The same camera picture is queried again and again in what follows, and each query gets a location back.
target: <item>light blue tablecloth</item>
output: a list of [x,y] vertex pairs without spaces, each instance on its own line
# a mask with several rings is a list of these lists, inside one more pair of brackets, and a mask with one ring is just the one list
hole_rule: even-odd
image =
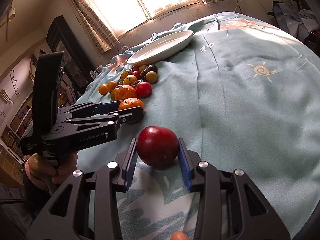
[[[194,31],[192,42],[156,63],[159,80],[143,100],[143,122],[122,125],[117,140],[80,151],[78,168],[95,171],[144,127],[164,126],[218,169],[245,170],[294,237],[320,198],[320,59],[289,34],[230,12],[176,24],[151,39],[185,29]],[[104,67],[78,103],[109,102],[98,86],[130,68]],[[117,199],[125,240],[164,240],[177,230],[193,236],[198,195],[186,191],[177,163],[158,170],[138,159],[132,187]]]

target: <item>picture frame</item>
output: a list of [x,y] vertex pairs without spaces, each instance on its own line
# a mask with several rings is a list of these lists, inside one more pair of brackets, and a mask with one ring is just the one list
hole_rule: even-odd
[[45,40],[52,52],[65,52],[64,72],[73,83],[75,90],[83,95],[88,84],[93,81],[90,71],[95,70],[95,67],[62,15],[53,19]]

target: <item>window frame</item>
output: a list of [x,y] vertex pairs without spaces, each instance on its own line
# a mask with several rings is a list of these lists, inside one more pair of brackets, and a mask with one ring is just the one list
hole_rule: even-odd
[[119,35],[115,35],[115,32],[114,30],[112,29],[111,25],[108,23],[108,21],[106,20],[106,18],[103,16],[103,13],[100,11],[99,9],[99,5],[97,4],[96,0],[85,0],[85,2],[87,2],[90,7],[92,8],[92,10],[99,16],[99,18],[103,21],[103,23],[108,27],[108,29],[110,29],[110,31],[113,33],[113,35],[115,37],[117,37],[117,39],[121,39],[122,37],[124,37],[128,32],[138,28],[139,26],[149,22],[150,20],[154,20],[155,18],[158,18],[168,12],[171,12],[171,11],[174,11],[174,10],[177,10],[177,9],[180,9],[184,6],[188,6],[188,5],[191,5],[191,4],[197,4],[199,3],[199,0],[187,0],[187,1],[184,1],[182,3],[179,3],[179,4],[175,4],[175,5],[172,5],[172,6],[169,6],[165,9],[162,9],[162,10],[159,10],[158,13],[156,13],[154,16],[151,15],[151,13],[148,11],[147,7],[144,5],[143,1],[142,0],[136,0],[137,3],[139,4],[139,6],[141,7],[141,10],[143,11],[144,15],[146,16],[146,20],[144,22],[142,22],[141,24],[133,27],[132,29],[130,30],[127,30],[127,31],[124,31],[122,33],[120,33]]

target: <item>ceiling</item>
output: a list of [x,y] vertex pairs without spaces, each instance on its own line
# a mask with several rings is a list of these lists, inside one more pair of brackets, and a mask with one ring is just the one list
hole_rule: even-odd
[[[41,23],[46,8],[51,0],[13,0],[16,10],[15,18],[9,22],[8,43],[6,42],[6,25],[0,28],[0,56],[25,35],[37,29]],[[6,13],[0,23],[6,20]]]

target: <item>dark wooden frame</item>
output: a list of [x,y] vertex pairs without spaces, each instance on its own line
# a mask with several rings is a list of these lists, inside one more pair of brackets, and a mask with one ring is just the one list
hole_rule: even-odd
[[92,65],[89,58],[77,42],[76,37],[72,33],[68,23],[62,15],[53,19],[45,40],[47,41],[52,52],[56,52],[55,49],[59,41],[62,41],[79,70],[88,81],[86,85],[80,87],[70,74],[69,70],[65,68],[65,73],[73,83],[75,89],[83,95],[88,84],[93,81],[92,77],[90,76],[90,70],[95,70],[95,67]]

